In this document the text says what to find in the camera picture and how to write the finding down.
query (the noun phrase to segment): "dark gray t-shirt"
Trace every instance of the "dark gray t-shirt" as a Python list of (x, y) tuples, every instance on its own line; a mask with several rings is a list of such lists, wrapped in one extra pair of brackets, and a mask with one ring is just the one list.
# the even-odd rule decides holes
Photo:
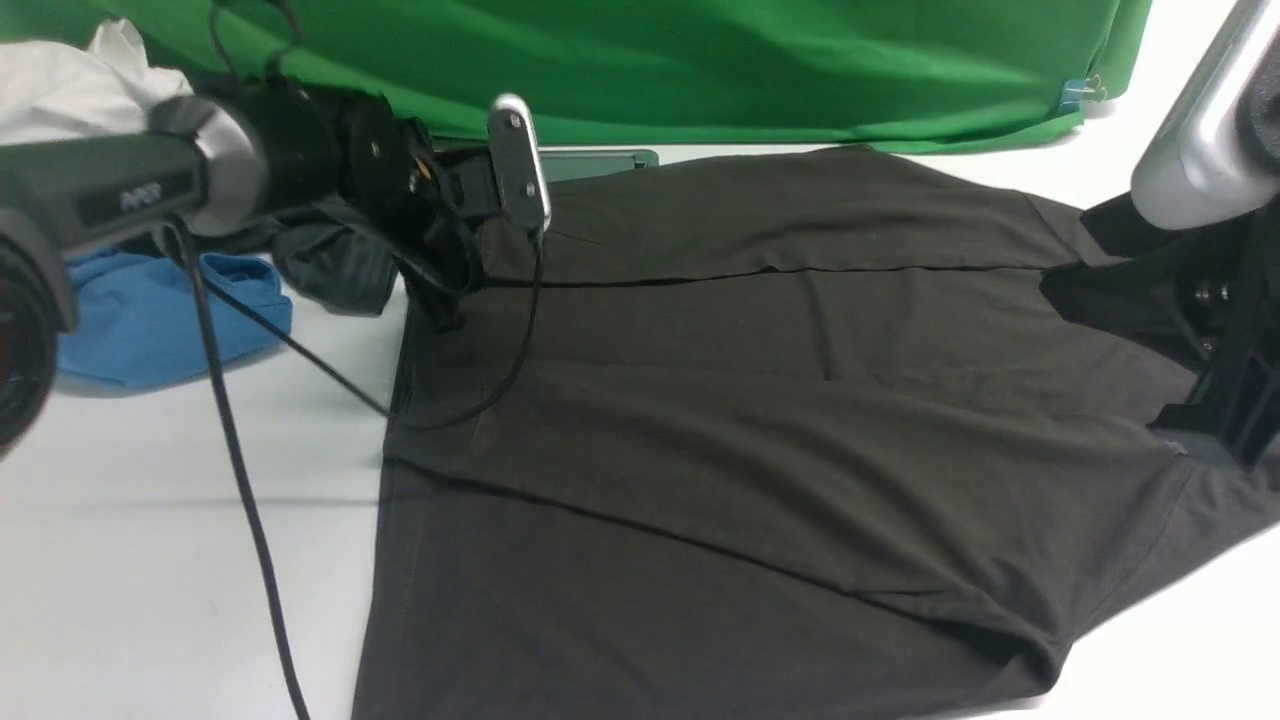
[(1194, 377), (1061, 320), (1078, 211), (864, 149), (553, 187), (407, 323), (355, 717), (887, 720), (1048, 691), (1280, 518), (1146, 424)]

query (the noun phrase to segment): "binder clip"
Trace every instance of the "binder clip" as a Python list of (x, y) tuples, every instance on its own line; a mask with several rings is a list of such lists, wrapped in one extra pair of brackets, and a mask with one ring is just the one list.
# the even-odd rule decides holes
[(1102, 76), (1094, 73), (1088, 78), (1073, 78), (1062, 83), (1062, 94), (1057, 99), (1057, 110), (1064, 115), (1075, 113), (1084, 108), (1085, 102), (1103, 102), (1107, 99), (1107, 88), (1102, 85)]

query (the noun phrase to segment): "black cord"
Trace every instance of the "black cord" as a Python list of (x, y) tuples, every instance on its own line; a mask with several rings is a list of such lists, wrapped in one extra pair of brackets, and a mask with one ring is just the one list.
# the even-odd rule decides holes
[(466, 423), (467, 420), (480, 415), (485, 410), (489, 410), (490, 407), (497, 405), (498, 401), (502, 400), (504, 395), (507, 395), (507, 391), (509, 391), (512, 386), (516, 384), (516, 379), (520, 377), (520, 372), (525, 368), (525, 360), (529, 359), (529, 347), (530, 345), (532, 345), (534, 324), (538, 318), (538, 297), (541, 295), (543, 290), (543, 264), (545, 259), (545, 249), (543, 246), (541, 234), (532, 237), (531, 243), (534, 246), (534, 281), (529, 286), (530, 287), (529, 320), (525, 324), (525, 337), (520, 341), (520, 350), (516, 351), (516, 360), (511, 364), (511, 370), (507, 372), (507, 377), (504, 377), (502, 382), (498, 383), (498, 387), (494, 388), (492, 393), (489, 393), (489, 397), (484, 398), (479, 405), (467, 410), (466, 413), (461, 413), (458, 415), (453, 415), (451, 418), (445, 418), (444, 420), (439, 420), (435, 423), (429, 423), (426, 425), (420, 425), (415, 423), (412, 425), (413, 429), (442, 430), (444, 428), (452, 428), (453, 425)]
[(256, 323), (260, 328), (262, 328), (264, 331), (271, 333), (273, 336), (276, 337), (276, 340), (279, 340), (284, 345), (287, 345), (287, 346), (292, 347), (293, 350), (296, 350), (298, 352), (298, 355), (302, 355), (303, 357), (306, 357), (307, 360), (310, 360), (312, 365), (315, 365), (316, 368), (320, 368), (324, 372), (324, 374), (329, 375), (338, 384), (340, 384), (342, 387), (347, 388), (347, 392), (349, 392), (351, 395), (355, 395), (357, 398), (360, 398), (360, 401), (364, 402), (365, 405), (367, 405), (374, 413), (378, 413), (383, 418), (390, 418), (390, 414), (392, 414), (390, 410), (388, 410), (380, 402), (378, 402), (376, 400), (374, 400), (372, 397), (370, 397), (369, 393), (366, 393), (365, 391), (362, 391), (358, 387), (356, 387), (355, 383), (352, 383), (347, 378), (342, 377), (342, 373), (339, 373), (338, 370), (334, 370), (332, 365), (329, 365), (328, 363), (325, 363), (324, 360), (321, 360), (320, 357), (317, 357), (314, 352), (311, 352), (306, 347), (302, 347), (302, 345), (298, 343), (298, 341), (296, 341), (292, 337), (289, 337), (288, 333), (285, 333), (280, 328), (273, 325), (271, 322), (268, 320), (266, 318), (264, 318), (261, 314), (259, 314), (257, 310), (253, 310), (248, 305), (244, 305), (239, 300), (236, 300), (234, 297), (232, 297), (232, 295), (229, 292), (227, 292), (225, 290), (218, 287), (214, 283), (209, 283), (205, 287), (209, 290), (209, 292), (211, 292), (214, 295), (214, 297), (216, 297), (216, 299), (221, 300), (223, 302), (230, 305), (232, 309), (234, 309), (237, 313), (239, 313), (241, 315), (244, 315), (250, 320), (253, 320), (253, 323)]
[(218, 59), (221, 60), (223, 67), (227, 68), (227, 74), (229, 74), (233, 81), (239, 82), (239, 76), (236, 74), (236, 65), (232, 63), (232, 56), (227, 53), (227, 47), (223, 46), (223, 38), (218, 37), (218, 18), (223, 13), (223, 1), (224, 0), (214, 0), (214, 4), (209, 8), (209, 42), (214, 46), (214, 53), (218, 54)]
[[(307, 712), (306, 700), (302, 697), (302, 687), (298, 683), (297, 670), (293, 666), (293, 653), (289, 650), (289, 635), (284, 626), (284, 610), (280, 605), (280, 588), (275, 579), (275, 566), (271, 562), (271, 551), (268, 547), (266, 532), (262, 529), (262, 519), (257, 511), (257, 501), (253, 498), (253, 488), (250, 486), (248, 470), (244, 466), (244, 454), (239, 445), (239, 434), (236, 432), (236, 418), (232, 414), (230, 398), (227, 393), (227, 379), (223, 374), (221, 356), (218, 352), (218, 338), (214, 333), (214, 320), (212, 311), (209, 306), (209, 295), (212, 293), (223, 302), (227, 302), (236, 311), (241, 313), (250, 320), (253, 320), (261, 328), (270, 332), (293, 350), (297, 350), (303, 357), (324, 370), (325, 374), (339, 382), (352, 395), (358, 397), (365, 402), (365, 405), (369, 405), (380, 415), (389, 416), (390, 413), (378, 404), (378, 401), (342, 377), (340, 373), (334, 370), (325, 361), (316, 357), (315, 354), (302, 347), (302, 345), (293, 338), (288, 337), (287, 333), (273, 325), (269, 320), (266, 320), (266, 318), (262, 318), (262, 315), (260, 315), (256, 310), (239, 302), (232, 297), (230, 293), (216, 284), (206, 284), (204, 274), (200, 269), (200, 252), (196, 249), (196, 240), (182, 223), (175, 223), (173, 231), (178, 238), (178, 252), (166, 252), (166, 255), (186, 269), (187, 278), (191, 282), (192, 296), (196, 301), (196, 318), (200, 322), (200, 336), (205, 347), (205, 360), (209, 363), (209, 382), (214, 389), (214, 401), (218, 405), (218, 416), (219, 420), (221, 420), (223, 436), (227, 439), (227, 452), (230, 456), (232, 470), (236, 475), (236, 488), (239, 491), (241, 503), (244, 507), (244, 518), (248, 521), (250, 534), (253, 538), (253, 551), (257, 555), (259, 568), (262, 573), (262, 587), (266, 591), (268, 612), (271, 616), (271, 633), (275, 637), (275, 650), (280, 657), (280, 671), (284, 675), (284, 685), (288, 689), (289, 701), (293, 703), (293, 711), (298, 720), (310, 720), (311, 715)], [(494, 391), (475, 407), (436, 423), (415, 425), (416, 429), (435, 430), (465, 423), (497, 405), (498, 401), (507, 395), (512, 386), (516, 384), (516, 379), (520, 377), (520, 372), (524, 369), (525, 361), (529, 357), (529, 350), (534, 337), (534, 325), (536, 324), (538, 318), (538, 300), (541, 296), (543, 287), (545, 249), (541, 234), (532, 237), (531, 245), (534, 249), (534, 278), (530, 283), (529, 320), (525, 325), (525, 336), (520, 341), (520, 350), (516, 352), (516, 360), (512, 363), (507, 377), (504, 377), (498, 387), (494, 388)]]
[(214, 400), (218, 404), (218, 416), (223, 423), (223, 434), (227, 437), (227, 452), (230, 455), (232, 470), (236, 473), (236, 487), (239, 489), (241, 503), (244, 506), (244, 518), (248, 520), (250, 533), (253, 536), (253, 550), (257, 552), (257, 564), (262, 570), (262, 587), (266, 589), (268, 612), (271, 615), (271, 632), (275, 634), (275, 650), (280, 656), (280, 670), (284, 673), (284, 685), (289, 691), (289, 700), (293, 702), (293, 711), (298, 720), (310, 720), (306, 701), (302, 698), (302, 688), (298, 685), (298, 675), (293, 667), (293, 655), (289, 652), (289, 635), (284, 629), (284, 611), (280, 607), (280, 588), (275, 582), (275, 566), (271, 564), (271, 551), (266, 544), (266, 533), (262, 530), (262, 519), (257, 514), (257, 501), (253, 500), (253, 488), (248, 483), (248, 470), (244, 468), (244, 455), (241, 451), (239, 436), (236, 433), (236, 419), (232, 415), (230, 400), (227, 396), (227, 382), (223, 377), (221, 356), (218, 352), (218, 338), (214, 336), (214, 320), (209, 309), (209, 295), (205, 292), (204, 277), (200, 272), (200, 255), (196, 250), (196, 241), (186, 225), (178, 223), (174, 227), (178, 234), (182, 264), (191, 281), (192, 295), (196, 299), (196, 318), (200, 320), (200, 336), (205, 343), (205, 359), (209, 363), (209, 380), (214, 388)]

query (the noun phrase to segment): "screw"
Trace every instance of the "screw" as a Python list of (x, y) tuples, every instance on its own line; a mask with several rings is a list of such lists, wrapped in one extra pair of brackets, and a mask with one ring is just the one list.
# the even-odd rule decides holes
[(1213, 304), (1213, 291), (1210, 290), (1208, 283), (1202, 283), (1196, 288), (1196, 302), (1206, 306)]

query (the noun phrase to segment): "green cloth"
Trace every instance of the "green cloth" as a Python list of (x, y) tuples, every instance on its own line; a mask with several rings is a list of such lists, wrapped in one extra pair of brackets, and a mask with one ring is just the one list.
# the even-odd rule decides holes
[[(550, 145), (873, 142), (899, 152), (1052, 141), (1064, 82), (1129, 83), (1151, 0), (292, 0), (306, 81), (379, 91), (436, 133), (483, 137), (517, 92)], [(83, 45), (124, 17), (152, 58), (216, 68), (209, 0), (38, 0), (0, 38)], [(238, 0), (219, 27), (259, 72), (287, 26)]]

